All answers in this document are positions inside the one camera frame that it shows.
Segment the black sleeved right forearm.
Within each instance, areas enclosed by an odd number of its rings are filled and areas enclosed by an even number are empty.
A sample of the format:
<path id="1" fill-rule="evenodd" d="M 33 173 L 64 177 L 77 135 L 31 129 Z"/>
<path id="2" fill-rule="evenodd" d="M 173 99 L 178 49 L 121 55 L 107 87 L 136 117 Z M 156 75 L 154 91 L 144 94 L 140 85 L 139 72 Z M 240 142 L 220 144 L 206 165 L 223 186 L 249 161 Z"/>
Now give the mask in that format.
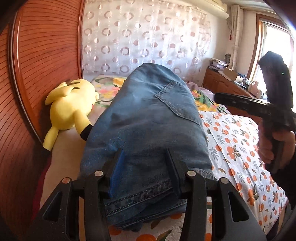
<path id="1" fill-rule="evenodd" d="M 296 203 L 295 169 L 296 160 L 294 153 L 290 162 L 283 169 L 278 169 L 275 174 L 271 174 L 277 185 L 285 191 L 292 209 L 294 209 Z"/>

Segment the person right hand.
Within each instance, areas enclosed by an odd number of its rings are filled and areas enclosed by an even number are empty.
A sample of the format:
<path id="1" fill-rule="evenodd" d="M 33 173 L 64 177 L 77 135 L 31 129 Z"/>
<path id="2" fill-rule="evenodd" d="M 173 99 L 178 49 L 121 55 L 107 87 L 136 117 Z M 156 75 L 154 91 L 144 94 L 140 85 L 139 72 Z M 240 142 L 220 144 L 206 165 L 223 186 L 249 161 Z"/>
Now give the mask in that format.
<path id="1" fill-rule="evenodd" d="M 258 125 L 258 136 L 258 154 L 265 164 L 273 163 L 278 153 L 278 143 L 283 143 L 278 168 L 284 169 L 295 153 L 295 133 L 285 128 L 272 132 L 266 128 L 264 121 L 261 121 Z"/>

